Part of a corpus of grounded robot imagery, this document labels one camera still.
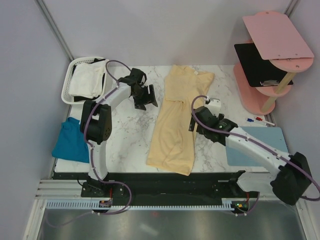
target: blue pen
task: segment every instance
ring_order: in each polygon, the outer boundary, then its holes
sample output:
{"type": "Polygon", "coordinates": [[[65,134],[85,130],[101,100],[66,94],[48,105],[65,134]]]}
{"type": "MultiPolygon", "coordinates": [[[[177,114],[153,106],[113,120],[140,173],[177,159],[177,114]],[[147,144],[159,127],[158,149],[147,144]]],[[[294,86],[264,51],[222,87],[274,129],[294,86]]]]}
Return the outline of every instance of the blue pen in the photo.
{"type": "Polygon", "coordinates": [[[263,125],[263,126],[266,126],[266,125],[267,125],[267,124],[265,124],[264,122],[257,121],[257,120],[251,119],[251,118],[246,118],[246,121],[249,122],[249,123],[261,124],[261,125],[263,125]]]}

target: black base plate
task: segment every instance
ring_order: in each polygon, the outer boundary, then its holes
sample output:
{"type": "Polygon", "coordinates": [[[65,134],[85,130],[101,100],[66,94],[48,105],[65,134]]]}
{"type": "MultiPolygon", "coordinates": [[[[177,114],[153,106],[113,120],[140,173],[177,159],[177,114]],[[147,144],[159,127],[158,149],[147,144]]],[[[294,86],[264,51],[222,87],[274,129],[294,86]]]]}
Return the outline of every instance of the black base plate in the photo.
{"type": "MultiPolygon", "coordinates": [[[[131,206],[207,206],[221,205],[222,198],[247,197],[239,187],[237,191],[232,191],[228,182],[232,175],[234,173],[228,172],[191,173],[189,176],[176,173],[109,173],[105,181],[127,184],[132,192],[131,206]]],[[[87,176],[87,173],[55,173],[53,178],[87,179],[87,176]]],[[[120,184],[111,186],[113,205],[126,205],[129,201],[126,187],[120,184]]],[[[95,197],[109,197],[109,194],[108,188],[105,194],[99,193],[95,197]]],[[[256,192],[250,193],[250,197],[256,196],[256,192]]]]}

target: metal floor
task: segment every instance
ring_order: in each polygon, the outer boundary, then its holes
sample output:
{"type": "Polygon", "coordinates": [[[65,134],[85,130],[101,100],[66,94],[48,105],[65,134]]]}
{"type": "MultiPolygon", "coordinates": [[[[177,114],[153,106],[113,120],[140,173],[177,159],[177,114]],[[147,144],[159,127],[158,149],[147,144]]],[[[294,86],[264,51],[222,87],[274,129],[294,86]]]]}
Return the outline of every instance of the metal floor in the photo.
{"type": "MultiPolygon", "coordinates": [[[[85,210],[46,210],[58,225],[85,210]]],[[[66,226],[42,224],[39,240],[305,240],[295,207],[279,201],[259,201],[248,216],[219,211],[129,210],[87,215],[66,226]]]]}

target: red marker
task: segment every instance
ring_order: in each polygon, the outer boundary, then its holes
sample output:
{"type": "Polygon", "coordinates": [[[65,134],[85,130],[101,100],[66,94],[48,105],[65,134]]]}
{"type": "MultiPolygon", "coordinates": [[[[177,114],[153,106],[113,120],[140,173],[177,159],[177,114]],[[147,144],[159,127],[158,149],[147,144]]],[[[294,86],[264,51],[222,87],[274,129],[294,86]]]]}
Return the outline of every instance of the red marker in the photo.
{"type": "Polygon", "coordinates": [[[272,125],[272,126],[275,126],[275,124],[273,122],[263,120],[261,117],[258,117],[258,116],[255,117],[255,120],[264,122],[264,123],[272,125]]]}

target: blue fabric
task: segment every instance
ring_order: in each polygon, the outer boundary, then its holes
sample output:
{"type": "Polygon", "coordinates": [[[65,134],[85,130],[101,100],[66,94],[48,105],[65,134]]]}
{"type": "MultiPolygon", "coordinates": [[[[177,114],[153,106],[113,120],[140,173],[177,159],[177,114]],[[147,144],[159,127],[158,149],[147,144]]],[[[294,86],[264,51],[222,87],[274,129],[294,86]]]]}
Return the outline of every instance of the blue fabric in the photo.
{"type": "Polygon", "coordinates": [[[89,163],[88,145],[85,143],[84,134],[80,131],[79,120],[68,117],[61,124],[52,156],[58,159],[89,163]]]}

